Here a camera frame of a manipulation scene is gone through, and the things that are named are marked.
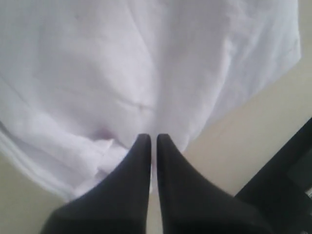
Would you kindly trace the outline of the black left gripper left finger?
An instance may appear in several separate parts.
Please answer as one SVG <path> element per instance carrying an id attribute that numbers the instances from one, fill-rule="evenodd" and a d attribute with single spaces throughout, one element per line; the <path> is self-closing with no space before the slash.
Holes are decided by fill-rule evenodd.
<path id="1" fill-rule="evenodd" d="M 151 138 L 138 135 L 124 160 L 96 187 L 54 210 L 43 234 L 144 234 L 151 179 Z"/>

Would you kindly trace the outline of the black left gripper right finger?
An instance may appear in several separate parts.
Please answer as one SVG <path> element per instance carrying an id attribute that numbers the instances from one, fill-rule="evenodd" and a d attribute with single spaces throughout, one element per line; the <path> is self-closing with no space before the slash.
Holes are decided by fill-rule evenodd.
<path id="1" fill-rule="evenodd" d="M 271 234 L 253 206 L 202 176 L 168 134 L 157 137 L 157 182 L 165 234 Z"/>

